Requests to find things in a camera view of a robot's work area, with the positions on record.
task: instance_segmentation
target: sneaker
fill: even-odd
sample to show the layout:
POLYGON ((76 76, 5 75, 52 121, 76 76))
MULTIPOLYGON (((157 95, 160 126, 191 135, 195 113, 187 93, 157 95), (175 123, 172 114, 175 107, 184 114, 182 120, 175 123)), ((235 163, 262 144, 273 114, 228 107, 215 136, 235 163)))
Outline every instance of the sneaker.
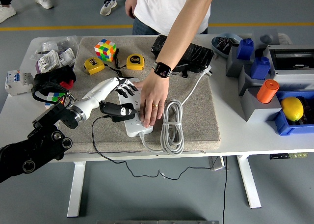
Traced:
POLYGON ((11 16, 15 15, 16 11, 15 9, 10 5, 10 7, 4 7, 0 5, 0 23, 2 23, 7 18, 10 18, 11 16))
POLYGON ((41 4, 45 9, 52 8, 52 2, 50 0, 35 0, 35 2, 41 4))
POLYGON ((102 9, 100 10, 100 14, 107 16, 111 13, 111 9, 117 6, 117 2, 115 0, 105 0, 105 3, 102 7, 102 9))

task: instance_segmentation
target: smartwatch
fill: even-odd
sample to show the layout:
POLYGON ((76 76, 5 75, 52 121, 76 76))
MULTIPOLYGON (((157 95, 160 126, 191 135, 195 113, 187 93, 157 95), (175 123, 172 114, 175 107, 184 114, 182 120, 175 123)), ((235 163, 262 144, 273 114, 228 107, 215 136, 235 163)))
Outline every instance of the smartwatch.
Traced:
POLYGON ((172 73, 171 68, 162 62, 155 62, 152 68, 154 69, 154 72, 161 78, 170 77, 170 74, 172 73))

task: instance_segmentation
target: robotic arm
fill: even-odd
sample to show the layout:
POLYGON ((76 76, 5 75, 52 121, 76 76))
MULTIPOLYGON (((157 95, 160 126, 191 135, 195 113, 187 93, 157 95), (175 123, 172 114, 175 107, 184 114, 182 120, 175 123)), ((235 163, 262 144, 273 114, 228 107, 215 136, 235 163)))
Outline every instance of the robotic arm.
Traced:
POLYGON ((134 95, 136 87, 125 78, 110 78, 95 86, 80 101, 69 106, 58 103, 45 111, 32 123, 34 130, 27 140, 9 144, 0 149, 0 183, 22 173, 32 173, 52 159, 61 160, 64 152, 71 148, 73 142, 54 125, 61 120, 67 127, 75 129, 80 121, 86 121, 93 109, 115 117, 124 117, 137 113, 124 105, 105 102, 106 97, 116 90, 124 97, 134 95))

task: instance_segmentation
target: yellow floor line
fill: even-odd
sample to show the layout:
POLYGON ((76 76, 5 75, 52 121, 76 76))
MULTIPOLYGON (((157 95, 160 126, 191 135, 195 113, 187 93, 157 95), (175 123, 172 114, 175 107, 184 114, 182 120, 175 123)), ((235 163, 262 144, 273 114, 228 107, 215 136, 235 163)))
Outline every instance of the yellow floor line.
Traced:
POLYGON ((209 24, 209 27, 273 27, 273 26, 314 26, 314 23, 236 23, 209 24))
MULTIPOLYGON (((209 24, 209 27, 275 27, 275 26, 314 26, 314 23, 221 23, 209 24)), ((34 31, 34 30, 71 30, 71 29, 121 29, 132 28, 133 25, 86 25, 86 26, 48 26, 48 27, 11 27, 0 28, 0 31, 34 31)))

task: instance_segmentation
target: human hand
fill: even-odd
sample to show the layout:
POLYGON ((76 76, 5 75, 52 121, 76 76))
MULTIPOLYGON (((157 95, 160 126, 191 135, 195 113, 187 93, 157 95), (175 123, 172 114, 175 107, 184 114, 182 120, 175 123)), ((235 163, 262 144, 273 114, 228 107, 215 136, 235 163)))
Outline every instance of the human hand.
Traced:
POLYGON ((144 127, 154 126, 161 119, 168 95, 169 78, 161 78, 153 71, 142 82, 133 83, 141 91, 141 122, 144 127))
POLYGON ((137 4, 137 0, 126 0, 126 4, 125 4, 126 14, 133 19, 135 19, 134 10, 135 10, 136 4, 137 4))

